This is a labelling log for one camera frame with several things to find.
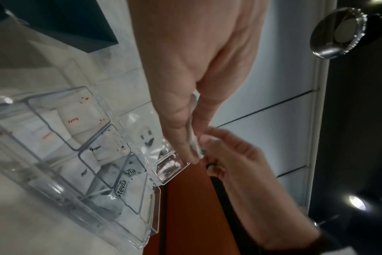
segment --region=hand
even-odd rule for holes
[[[163,134],[197,163],[188,142],[244,82],[257,55],[267,0],[128,0],[135,38]]]
[[[208,175],[219,178],[242,225],[266,250],[306,248],[319,231],[300,212],[272,173],[259,148],[229,131],[208,128],[200,145]]]

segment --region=dark sleeve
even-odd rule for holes
[[[330,234],[322,231],[319,239],[304,249],[265,251],[266,255],[319,255],[324,252],[340,250],[342,245]]]

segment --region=orange panel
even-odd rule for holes
[[[166,255],[240,254],[206,169],[189,166],[167,184]]]

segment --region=white cabinet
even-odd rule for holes
[[[308,175],[309,168],[304,167],[278,178],[278,181],[299,206],[303,206],[305,203]]]
[[[309,151],[312,93],[224,125],[260,147],[275,175],[305,166]]]
[[[220,107],[220,126],[313,89],[315,56],[309,39],[320,19],[320,2],[272,0],[259,52],[244,85]]]

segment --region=human hand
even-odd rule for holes
[[[188,142],[191,94],[200,93],[197,136],[248,76],[268,0],[128,0],[135,38],[163,134],[179,156],[199,161]]]
[[[259,148],[227,130],[208,128],[206,134],[199,140],[207,152],[203,163],[215,165],[207,173],[222,181],[240,222],[258,245],[266,250],[301,249],[320,237]]]

